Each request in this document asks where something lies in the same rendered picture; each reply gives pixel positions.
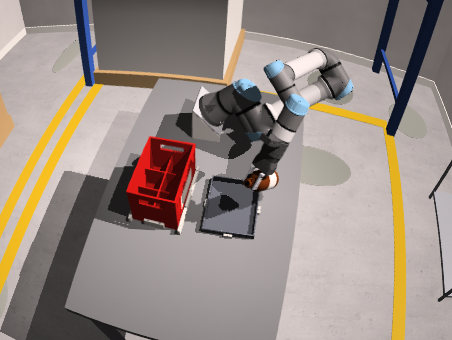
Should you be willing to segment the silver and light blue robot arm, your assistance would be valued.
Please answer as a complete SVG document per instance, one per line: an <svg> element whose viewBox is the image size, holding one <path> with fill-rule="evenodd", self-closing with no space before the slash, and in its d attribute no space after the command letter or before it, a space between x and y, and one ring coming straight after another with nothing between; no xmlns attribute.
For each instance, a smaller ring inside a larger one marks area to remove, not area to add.
<svg viewBox="0 0 452 340"><path fill-rule="evenodd" d="M315 69L321 73L318 80L298 90L293 81ZM199 99L204 119L219 126L235 113L249 139L259 141L261 133L272 129L275 121L295 133L308 112L309 104L311 107L326 98L340 100L353 90L351 79L339 58L323 48L311 49L284 64L279 60L272 62L264 67L264 72L280 97L279 101L262 105L258 87L248 79L240 79Z"/></svg>

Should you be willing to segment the red plastic crate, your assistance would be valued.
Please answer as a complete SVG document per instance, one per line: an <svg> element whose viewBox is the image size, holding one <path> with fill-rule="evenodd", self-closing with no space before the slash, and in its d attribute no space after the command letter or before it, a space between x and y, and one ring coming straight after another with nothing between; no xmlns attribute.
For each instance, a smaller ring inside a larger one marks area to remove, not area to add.
<svg viewBox="0 0 452 340"><path fill-rule="evenodd" d="M184 152L163 149L161 144L184 148ZM149 136L126 191L133 219L145 218L178 230L186 187L189 193L194 174L195 144Z"/></svg>

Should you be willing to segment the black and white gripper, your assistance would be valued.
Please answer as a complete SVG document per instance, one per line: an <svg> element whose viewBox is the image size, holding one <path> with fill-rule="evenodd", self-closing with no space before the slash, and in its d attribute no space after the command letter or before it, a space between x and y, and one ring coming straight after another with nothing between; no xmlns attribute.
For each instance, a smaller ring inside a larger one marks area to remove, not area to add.
<svg viewBox="0 0 452 340"><path fill-rule="evenodd" d="M295 133L285 130L279 126L276 121L272 129L261 133L259 139L263 141L264 144L260 153L255 156L252 162L253 165L250 165L250 169L244 178L244 180L246 178L250 178L255 168L258 168L261 172L263 172L260 173L258 179L255 181L253 187L251 188L252 190L257 189L264 176L274 174L279 160L284 155L290 144L289 142L291 142Z"/></svg>

